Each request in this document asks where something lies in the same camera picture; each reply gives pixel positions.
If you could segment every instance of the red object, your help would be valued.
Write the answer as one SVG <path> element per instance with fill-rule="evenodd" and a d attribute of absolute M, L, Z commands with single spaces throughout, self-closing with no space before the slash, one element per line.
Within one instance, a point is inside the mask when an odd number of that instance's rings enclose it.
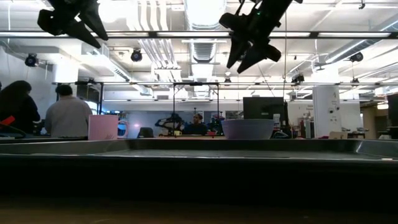
<path fill-rule="evenodd" d="M 2 120 L 2 121 L 0 122 L 0 124 L 10 125 L 10 124 L 12 124 L 12 122 L 14 122 L 14 121 L 15 121 L 15 117 L 9 116 L 8 118 Z"/>

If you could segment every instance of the chair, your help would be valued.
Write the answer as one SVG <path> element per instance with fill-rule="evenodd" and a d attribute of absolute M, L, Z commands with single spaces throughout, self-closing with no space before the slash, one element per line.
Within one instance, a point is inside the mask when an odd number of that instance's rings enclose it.
<path fill-rule="evenodd" d="M 153 138 L 154 130 L 152 128 L 140 128 L 137 138 Z"/>

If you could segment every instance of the computer monitor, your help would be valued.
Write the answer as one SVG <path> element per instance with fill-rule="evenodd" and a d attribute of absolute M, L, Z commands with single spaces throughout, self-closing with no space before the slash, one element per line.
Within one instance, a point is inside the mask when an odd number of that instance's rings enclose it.
<path fill-rule="evenodd" d="M 244 119 L 274 119 L 280 115 L 280 123 L 285 121 L 285 103 L 283 97 L 244 97 Z"/>

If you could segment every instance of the gray shirt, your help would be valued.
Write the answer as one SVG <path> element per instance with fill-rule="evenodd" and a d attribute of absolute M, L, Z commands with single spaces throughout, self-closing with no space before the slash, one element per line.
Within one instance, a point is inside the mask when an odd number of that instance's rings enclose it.
<path fill-rule="evenodd" d="M 50 106 L 45 116 L 45 129 L 51 137 L 88 135 L 88 117 L 93 114 L 86 102 L 65 96 Z"/>

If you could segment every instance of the person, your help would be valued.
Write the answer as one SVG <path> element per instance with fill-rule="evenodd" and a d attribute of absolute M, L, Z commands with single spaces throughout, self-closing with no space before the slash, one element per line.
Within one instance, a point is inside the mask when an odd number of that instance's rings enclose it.
<path fill-rule="evenodd" d="M 19 80 L 0 91 L 0 121 L 13 117 L 9 125 L 27 134 L 33 134 L 33 122 L 40 121 L 35 101 L 29 96 L 31 90 L 28 82 Z M 1 129 L 1 132 L 9 131 L 9 128 Z"/>
<path fill-rule="evenodd" d="M 56 103 L 50 106 L 45 115 L 44 128 L 53 138 L 86 137 L 88 117 L 93 114 L 86 102 L 72 96 L 69 85 L 59 85 L 55 92 L 59 95 Z"/>
<path fill-rule="evenodd" d="M 203 116 L 201 114 L 193 115 L 193 123 L 185 127 L 183 133 L 205 135 L 207 133 L 207 127 L 201 123 L 202 119 Z"/>

